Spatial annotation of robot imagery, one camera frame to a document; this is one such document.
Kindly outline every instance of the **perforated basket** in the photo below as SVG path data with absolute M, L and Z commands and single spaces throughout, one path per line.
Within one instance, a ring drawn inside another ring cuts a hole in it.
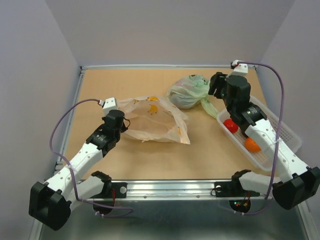
M 274 130 L 277 130 L 277 125 L 279 122 L 279 118 L 265 106 L 262 102 L 256 99 L 254 96 L 250 97 L 250 101 L 253 104 L 258 105 L 262 111 L 267 115 L 272 127 Z M 267 158 L 267 156 L 262 152 L 249 152 L 245 147 L 244 143 L 246 138 L 242 135 L 240 129 L 234 134 L 232 134 L 224 125 L 224 121 L 230 118 L 230 114 L 226 109 L 221 111 L 216 117 L 218 123 L 222 127 L 223 131 L 227 135 L 227 137 L 233 142 L 233 144 L 241 151 L 243 154 L 251 161 L 253 165 L 257 168 L 260 168 L 266 172 L 270 172 L 272 170 L 272 161 Z M 301 139 L 286 125 L 282 122 L 280 138 L 287 144 L 287 146 L 296 153 L 297 150 L 302 146 Z

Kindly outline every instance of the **wooden table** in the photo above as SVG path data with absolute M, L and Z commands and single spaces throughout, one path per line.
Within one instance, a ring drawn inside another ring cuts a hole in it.
M 216 72 L 230 69 L 89 69 L 86 70 L 78 101 L 116 97 L 123 100 L 146 95 L 165 95 L 180 78 L 202 74 L 208 79 Z M 251 95 L 265 102 L 256 72 L 249 70 L 247 80 Z M 210 99 L 216 108 L 224 109 L 222 100 Z M 188 136 L 191 144 L 159 143 L 131 140 L 122 137 L 116 147 L 84 176 L 101 171 L 113 179 L 229 179 L 236 171 L 256 169 L 236 149 L 221 130 L 218 122 L 209 116 L 201 104 L 184 110 L 190 117 Z M 96 103 L 77 107 L 66 149 L 71 159 L 88 136 L 102 123 L 102 109 Z

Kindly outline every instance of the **gray wall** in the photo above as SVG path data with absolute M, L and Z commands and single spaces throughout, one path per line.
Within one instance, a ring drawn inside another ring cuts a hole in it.
M 320 166 L 320 1 L 296 0 L 262 63 L 274 66 L 284 81 L 284 122 L 303 140 L 299 157 Z M 258 69 L 270 109 L 279 114 L 280 85 L 274 74 Z M 320 231 L 320 192 L 308 201 Z
M 79 67 L 44 0 L 2 0 L 0 35 L 0 239 L 29 239 L 30 188 L 53 173 Z
M 294 0 L 46 0 L 82 66 L 260 61 Z

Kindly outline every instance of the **white plastic bag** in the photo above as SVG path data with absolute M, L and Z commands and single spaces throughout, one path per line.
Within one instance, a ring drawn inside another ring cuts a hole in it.
M 203 75 L 189 75 L 177 81 L 166 96 L 179 109 L 190 109 L 201 103 L 204 110 L 216 118 L 218 110 L 208 101 L 209 81 Z
M 190 144 L 188 116 L 163 96 L 140 96 L 118 102 L 119 110 L 130 120 L 122 135 L 157 142 Z

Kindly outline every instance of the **orange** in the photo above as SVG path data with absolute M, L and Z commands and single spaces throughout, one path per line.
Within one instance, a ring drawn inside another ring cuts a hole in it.
M 251 137 L 248 137 L 244 141 L 244 147 L 249 152 L 252 152 L 252 153 L 257 153 L 257 152 L 261 151 L 261 148 L 258 146 L 258 144 L 256 144 L 256 142 Z

